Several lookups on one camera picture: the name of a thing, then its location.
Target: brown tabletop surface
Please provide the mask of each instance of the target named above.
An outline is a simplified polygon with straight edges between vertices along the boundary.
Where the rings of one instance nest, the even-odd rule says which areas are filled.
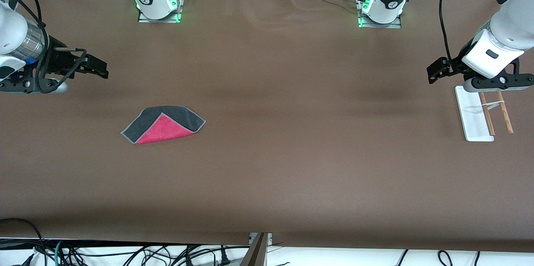
[[[504,93],[515,133],[496,109],[495,141],[465,141],[461,76],[427,82],[445,53],[438,0],[382,30],[358,28],[352,0],[186,0],[180,24],[137,23],[132,0],[41,5],[109,79],[0,95],[2,217],[50,238],[534,250],[534,88]],[[452,53],[496,10],[445,0]],[[148,145],[120,135],[159,105],[207,123]]]

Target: metal base plate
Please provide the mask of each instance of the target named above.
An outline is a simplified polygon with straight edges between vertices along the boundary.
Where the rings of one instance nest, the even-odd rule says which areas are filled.
[[[392,23],[381,24],[372,21],[368,15],[362,12],[364,3],[356,1],[356,8],[358,10],[358,26],[359,27],[372,27],[372,28],[402,28],[401,16],[397,16]]]
[[[148,19],[141,13],[139,10],[139,16],[137,21],[139,23],[180,23],[181,22],[181,12],[184,9],[184,0],[176,0],[176,5],[178,6],[174,11],[168,14],[165,18],[162,19]]]
[[[462,119],[463,133],[469,142],[492,142],[488,123],[478,93],[469,93],[461,85],[454,88]]]

